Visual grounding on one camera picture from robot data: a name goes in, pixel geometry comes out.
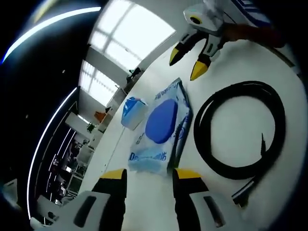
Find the ceiling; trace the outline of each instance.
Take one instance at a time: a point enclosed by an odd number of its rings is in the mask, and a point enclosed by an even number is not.
[[[16,38],[23,34],[22,31],[33,27],[28,19],[39,1],[26,2],[19,5],[14,17],[5,24],[7,33],[0,48],[2,57]],[[37,23],[67,10],[104,6],[106,2],[59,0]],[[13,9],[14,4],[13,1],[6,1],[5,8],[1,8]],[[22,43],[0,66],[1,127],[4,128],[3,147],[6,150],[2,155],[2,161],[6,164],[1,166],[0,176],[3,182],[18,179],[19,204],[25,211],[27,178],[36,146],[53,113],[78,86],[81,63],[98,16],[99,12],[85,13],[44,28]],[[78,91],[59,113],[62,114],[59,118],[77,99]],[[45,151],[43,146],[46,147],[59,121],[55,118],[49,127],[45,136],[47,141],[43,140],[39,153]],[[64,128],[58,130],[52,148],[61,145],[66,133]],[[50,164],[53,155],[54,152],[47,152],[43,161]]]

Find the white wall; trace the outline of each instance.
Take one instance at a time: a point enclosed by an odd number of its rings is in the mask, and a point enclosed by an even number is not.
[[[123,92],[122,89],[118,89],[111,99],[111,101],[108,103],[108,107],[111,107],[111,109],[108,111],[108,114],[113,115],[116,113],[117,109],[125,99],[126,94]]]
[[[84,122],[82,119],[80,119],[77,115],[75,115],[73,112],[69,114],[67,117],[65,123],[71,127],[74,131],[81,134],[82,136],[86,137],[87,139],[92,138],[92,134],[87,131],[88,124]]]
[[[87,121],[93,124],[99,124],[99,121],[95,118],[95,112],[105,112],[105,107],[97,100],[92,98],[83,89],[80,89],[79,93],[79,114]]]

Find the black cable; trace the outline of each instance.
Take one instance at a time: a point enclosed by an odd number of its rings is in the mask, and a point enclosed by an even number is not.
[[[220,105],[226,100],[238,96],[257,98],[268,107],[275,121],[275,134],[272,144],[267,151],[262,134],[260,160],[244,167],[231,167],[218,161],[212,155],[211,120],[214,112]],[[193,135],[199,154],[216,173],[233,180],[253,177],[251,181],[232,196],[234,202],[240,204],[278,158],[284,143],[285,129],[284,107],[278,93],[271,86],[263,82],[247,81],[219,90],[208,98],[196,115]]]

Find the ceiling light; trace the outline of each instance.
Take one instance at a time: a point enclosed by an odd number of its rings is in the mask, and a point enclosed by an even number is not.
[[[90,8],[85,8],[85,9],[79,9],[79,10],[75,10],[75,11],[70,11],[70,12],[66,12],[57,16],[54,16],[50,19],[47,19],[46,21],[36,25],[35,27],[31,28],[30,30],[28,30],[26,33],[24,33],[18,40],[16,40],[12,46],[8,49],[8,51],[6,52],[2,63],[5,61],[5,59],[17,48],[20,46],[20,44],[22,44],[25,40],[27,40],[29,37],[31,37],[32,35],[34,35],[35,33],[37,33],[38,31],[40,31],[41,29],[55,23],[58,22],[62,19],[71,17],[71,16],[75,16],[78,14],[82,14],[82,13],[89,13],[89,12],[96,12],[99,11],[101,8],[100,7],[90,7]]]
[[[83,120],[83,122],[85,122],[85,123],[87,123],[87,124],[89,124],[90,122],[89,121],[87,121],[84,117],[82,117],[81,115],[77,115],[80,119],[82,119]]]
[[[32,158],[32,162],[31,162],[31,165],[30,165],[30,170],[29,170],[29,176],[28,176],[28,182],[27,182],[27,210],[28,210],[28,216],[29,216],[29,219],[31,219],[31,216],[30,216],[30,205],[29,205],[29,188],[30,188],[30,178],[31,178],[31,172],[32,172],[32,168],[33,168],[33,164],[34,164],[34,160],[35,160],[35,157],[38,153],[38,150],[39,150],[39,146],[40,146],[40,143],[42,142],[50,124],[52,123],[52,121],[54,120],[54,118],[56,117],[56,115],[59,113],[59,111],[61,110],[61,108],[64,106],[64,104],[66,103],[66,101],[74,94],[74,92],[77,90],[77,88],[74,88],[72,90],[71,93],[69,93],[69,95],[63,100],[63,102],[60,104],[60,106],[58,107],[58,109],[54,112],[54,114],[52,115],[50,121],[48,122],[45,130],[43,131],[43,134],[41,136],[41,138],[39,139],[38,141],[38,145],[34,151],[34,155],[33,155],[33,158]]]

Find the white tabletop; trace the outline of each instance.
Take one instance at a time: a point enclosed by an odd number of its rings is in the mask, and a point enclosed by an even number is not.
[[[285,107],[285,143],[276,164],[250,195],[248,206],[242,210],[244,219],[259,228],[266,228],[281,212],[301,171],[307,140],[307,105],[303,85],[283,61],[249,41],[227,43],[209,70],[197,80],[189,81],[203,44],[199,42],[172,67],[168,65],[172,48],[168,49],[145,71],[128,97],[140,97],[150,103],[159,91],[180,77],[196,114],[207,98],[230,84],[258,80],[274,87]],[[129,148],[136,132],[121,125],[122,110],[123,104],[96,148],[79,193],[91,190],[105,171],[126,168],[128,193],[122,230],[177,231],[172,179],[146,172],[130,172],[128,169]],[[235,167],[253,163],[260,158],[261,134],[268,148],[274,129],[273,118],[263,103],[249,97],[231,99],[215,112],[212,120],[213,155]],[[230,180],[215,173],[195,147],[193,126],[180,167],[199,172],[211,191],[230,200],[231,195],[249,181]]]

